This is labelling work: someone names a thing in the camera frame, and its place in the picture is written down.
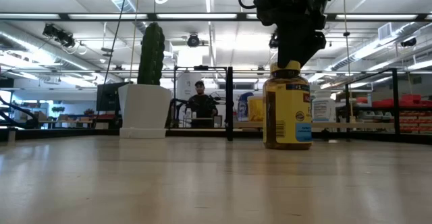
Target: man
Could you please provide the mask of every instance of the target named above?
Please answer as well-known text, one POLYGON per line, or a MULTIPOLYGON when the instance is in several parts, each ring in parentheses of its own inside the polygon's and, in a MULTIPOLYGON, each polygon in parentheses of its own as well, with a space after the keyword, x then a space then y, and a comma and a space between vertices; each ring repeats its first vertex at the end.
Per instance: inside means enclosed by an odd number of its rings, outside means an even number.
MULTIPOLYGON (((215 100, 204 94, 205 86, 203 81, 195 83, 196 95, 192 96, 188 101, 188 108, 192 112, 196 112, 197 118, 213 118, 217 115, 215 100)), ((192 128, 212 128, 213 120, 195 119, 191 122, 192 128)))

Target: cactus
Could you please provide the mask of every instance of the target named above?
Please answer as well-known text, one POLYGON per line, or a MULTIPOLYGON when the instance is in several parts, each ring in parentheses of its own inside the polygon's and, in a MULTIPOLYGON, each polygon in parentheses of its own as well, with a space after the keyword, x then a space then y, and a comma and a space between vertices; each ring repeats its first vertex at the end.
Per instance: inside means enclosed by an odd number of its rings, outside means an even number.
POLYGON ((160 85, 165 36, 158 23, 148 25, 142 38, 137 84, 160 85))

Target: potted cactus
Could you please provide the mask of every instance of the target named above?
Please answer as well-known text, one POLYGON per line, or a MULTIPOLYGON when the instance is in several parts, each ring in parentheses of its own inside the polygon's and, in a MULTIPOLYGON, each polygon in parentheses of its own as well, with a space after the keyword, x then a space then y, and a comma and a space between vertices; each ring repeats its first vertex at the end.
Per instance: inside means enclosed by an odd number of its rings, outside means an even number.
POLYGON ((158 23, 142 39, 137 84, 119 88, 123 126, 120 138, 164 138, 171 92, 160 86, 165 37, 158 23))

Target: yellow label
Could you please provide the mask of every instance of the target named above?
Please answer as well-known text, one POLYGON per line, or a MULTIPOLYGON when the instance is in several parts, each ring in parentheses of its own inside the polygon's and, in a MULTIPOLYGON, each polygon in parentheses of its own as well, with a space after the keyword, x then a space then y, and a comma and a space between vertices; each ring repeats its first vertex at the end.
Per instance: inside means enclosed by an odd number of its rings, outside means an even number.
POLYGON ((263 99, 264 142, 312 143, 311 94, 308 84, 274 84, 263 99))

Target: white pot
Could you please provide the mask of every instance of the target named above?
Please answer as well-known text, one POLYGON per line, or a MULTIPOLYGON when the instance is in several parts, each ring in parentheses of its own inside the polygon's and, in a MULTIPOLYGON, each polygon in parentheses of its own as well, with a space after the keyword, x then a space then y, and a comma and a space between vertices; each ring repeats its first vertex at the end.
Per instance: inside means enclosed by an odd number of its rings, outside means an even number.
POLYGON ((171 92, 161 86, 127 84, 119 88, 123 127, 120 138, 165 137, 171 92))

